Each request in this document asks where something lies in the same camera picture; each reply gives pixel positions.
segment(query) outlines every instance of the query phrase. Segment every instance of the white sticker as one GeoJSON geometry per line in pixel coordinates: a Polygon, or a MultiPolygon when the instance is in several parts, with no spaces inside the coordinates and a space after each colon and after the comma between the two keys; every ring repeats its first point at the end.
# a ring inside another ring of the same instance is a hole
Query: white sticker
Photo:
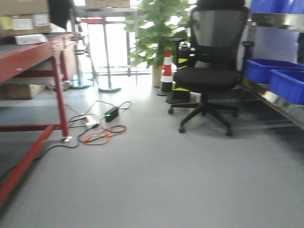
{"type": "Polygon", "coordinates": [[[32,19],[12,19],[13,30],[34,29],[32,19]]]}
{"type": "Polygon", "coordinates": [[[40,13],[34,15],[35,26],[47,26],[49,25],[48,14],[40,13]]]}

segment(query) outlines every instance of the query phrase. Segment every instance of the traffic cone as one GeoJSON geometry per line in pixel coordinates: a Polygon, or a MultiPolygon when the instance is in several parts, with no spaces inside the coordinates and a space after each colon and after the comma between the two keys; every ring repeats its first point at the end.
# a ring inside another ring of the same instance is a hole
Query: traffic cone
{"type": "MultiPolygon", "coordinates": [[[[187,67],[187,61],[189,57],[188,45],[184,44],[180,49],[180,56],[178,59],[179,69],[187,67]]],[[[181,88],[178,84],[173,82],[172,91],[167,94],[166,102],[169,104],[179,104],[190,102],[190,91],[188,89],[181,88]]]]}
{"type": "Polygon", "coordinates": [[[165,59],[164,59],[164,72],[161,76],[161,88],[157,95],[166,96],[168,92],[172,90],[173,85],[173,74],[172,74],[172,56],[171,50],[166,49],[165,59]]]}

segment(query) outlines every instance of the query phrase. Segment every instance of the blue plastic bin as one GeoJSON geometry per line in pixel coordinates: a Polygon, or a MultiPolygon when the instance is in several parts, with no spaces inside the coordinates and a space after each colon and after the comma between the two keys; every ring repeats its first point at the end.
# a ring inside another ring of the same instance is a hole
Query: blue plastic bin
{"type": "Polygon", "coordinates": [[[285,0],[282,13],[304,14],[304,0],[285,0]]]}
{"type": "Polygon", "coordinates": [[[245,77],[257,83],[269,84],[272,69],[304,71],[304,65],[280,60],[251,58],[247,60],[245,77]]]}
{"type": "Polygon", "coordinates": [[[254,13],[281,13],[286,0],[252,0],[250,11],[254,13]]]}
{"type": "Polygon", "coordinates": [[[272,70],[269,90],[296,105],[304,105],[304,71],[272,70]]]}

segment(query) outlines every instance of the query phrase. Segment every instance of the power adapter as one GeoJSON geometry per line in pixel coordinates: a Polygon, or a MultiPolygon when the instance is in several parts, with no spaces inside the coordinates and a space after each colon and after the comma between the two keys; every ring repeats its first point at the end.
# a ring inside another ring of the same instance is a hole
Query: power adapter
{"type": "Polygon", "coordinates": [[[81,119],[84,121],[85,126],[87,127],[87,129],[89,129],[89,128],[96,128],[96,127],[98,127],[100,125],[100,123],[97,122],[90,115],[84,115],[83,117],[81,117],[81,119]]]}
{"type": "Polygon", "coordinates": [[[105,114],[104,114],[104,117],[105,117],[105,121],[106,122],[111,122],[113,119],[115,119],[117,116],[118,116],[118,109],[119,107],[113,107],[111,108],[109,111],[107,111],[105,114]]]}

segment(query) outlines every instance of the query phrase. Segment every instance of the chair seat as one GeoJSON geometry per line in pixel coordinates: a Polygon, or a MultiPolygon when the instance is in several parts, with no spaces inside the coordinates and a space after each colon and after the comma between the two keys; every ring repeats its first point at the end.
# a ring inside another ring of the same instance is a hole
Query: chair seat
{"type": "Polygon", "coordinates": [[[174,81],[181,87],[196,93],[226,92],[239,82],[237,71],[185,67],[174,73],[174,81]]]}

